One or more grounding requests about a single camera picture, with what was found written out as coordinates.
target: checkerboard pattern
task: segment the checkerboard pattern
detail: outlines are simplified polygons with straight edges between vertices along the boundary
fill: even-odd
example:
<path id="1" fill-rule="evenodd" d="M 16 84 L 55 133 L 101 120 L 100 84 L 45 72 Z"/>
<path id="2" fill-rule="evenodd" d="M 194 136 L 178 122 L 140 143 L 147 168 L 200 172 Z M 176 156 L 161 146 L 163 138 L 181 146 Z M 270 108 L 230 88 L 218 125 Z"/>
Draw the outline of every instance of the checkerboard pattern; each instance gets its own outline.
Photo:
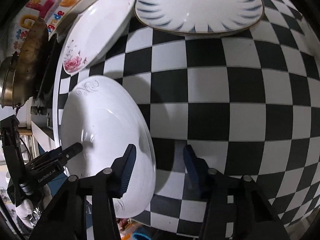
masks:
<path id="1" fill-rule="evenodd" d="M 186 172 L 186 144 L 225 175 L 251 175 L 285 226 L 319 207 L 318 66 L 294 5 L 263 2 L 258 25 L 220 39 L 175 36 L 133 18 L 105 62 L 72 77 L 58 69 L 58 131 L 68 93 L 88 76 L 117 80 L 138 104 L 157 171 L 154 197 L 137 221 L 198 236 L 206 202 Z"/>

